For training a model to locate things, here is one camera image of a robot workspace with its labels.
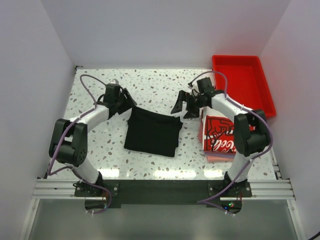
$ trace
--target black t-shirt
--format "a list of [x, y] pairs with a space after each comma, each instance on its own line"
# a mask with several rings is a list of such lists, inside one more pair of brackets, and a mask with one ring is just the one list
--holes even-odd
[[167, 116], [133, 107], [128, 120], [124, 148], [128, 150], [174, 157], [179, 145], [179, 117]]

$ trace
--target red plastic tray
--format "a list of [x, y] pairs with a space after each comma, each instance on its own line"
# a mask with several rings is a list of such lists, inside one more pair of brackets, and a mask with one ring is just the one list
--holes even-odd
[[[262, 109], [267, 118], [276, 115], [264, 70], [257, 56], [214, 55], [213, 70], [228, 79], [227, 93], [237, 102], [252, 109]], [[225, 89], [225, 80], [215, 74], [216, 89]]]

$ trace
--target gray floor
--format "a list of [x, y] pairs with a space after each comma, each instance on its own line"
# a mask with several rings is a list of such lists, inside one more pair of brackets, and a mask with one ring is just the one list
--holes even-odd
[[91, 216], [83, 200], [41, 200], [31, 240], [296, 240], [286, 201], [243, 203], [232, 217], [202, 205], [123, 205]]

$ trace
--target white wall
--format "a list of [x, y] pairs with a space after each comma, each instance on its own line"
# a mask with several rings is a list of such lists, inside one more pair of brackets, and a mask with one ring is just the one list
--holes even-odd
[[203, 67], [259, 55], [290, 0], [42, 0], [76, 65]]
[[73, 65], [39, 0], [0, 7], [0, 239], [18, 239]]
[[320, 230], [319, 10], [318, 0], [292, 0], [261, 55], [277, 110], [275, 154], [309, 237]]

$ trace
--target speckled tabletop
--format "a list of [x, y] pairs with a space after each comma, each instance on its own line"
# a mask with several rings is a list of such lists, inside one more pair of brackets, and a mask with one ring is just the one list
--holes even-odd
[[[105, 83], [118, 79], [127, 88], [137, 105], [156, 113], [170, 115], [179, 90], [188, 91], [187, 83], [208, 69], [78, 69], [75, 75], [64, 118], [69, 119], [92, 108], [93, 102], [82, 87], [79, 76], [89, 74]], [[92, 94], [98, 98], [105, 92], [104, 86], [91, 79], [83, 78]], [[175, 157], [164, 157], [124, 149], [128, 129], [127, 120], [131, 110], [115, 115], [101, 123], [88, 134], [87, 157], [104, 179], [223, 179], [230, 162], [207, 162], [198, 141], [200, 119], [182, 119], [179, 147]], [[272, 153], [255, 160], [249, 171], [249, 180], [275, 180]], [[53, 170], [62, 167], [55, 162]], [[69, 170], [50, 176], [54, 179], [75, 179]]]

